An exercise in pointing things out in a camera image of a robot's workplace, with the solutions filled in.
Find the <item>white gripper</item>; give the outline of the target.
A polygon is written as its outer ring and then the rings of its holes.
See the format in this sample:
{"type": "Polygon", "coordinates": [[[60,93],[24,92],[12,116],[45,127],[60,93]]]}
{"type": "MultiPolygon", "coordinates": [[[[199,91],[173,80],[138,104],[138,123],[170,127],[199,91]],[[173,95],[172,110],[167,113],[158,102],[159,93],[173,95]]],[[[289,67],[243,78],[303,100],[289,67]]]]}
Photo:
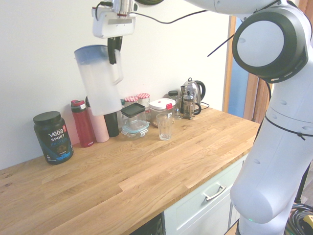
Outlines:
{"type": "Polygon", "coordinates": [[[92,9],[92,32],[95,37],[108,38],[108,56],[110,64],[116,63],[115,49],[121,50],[123,36],[134,33],[136,16],[131,14],[119,17],[109,9],[92,9]]]}

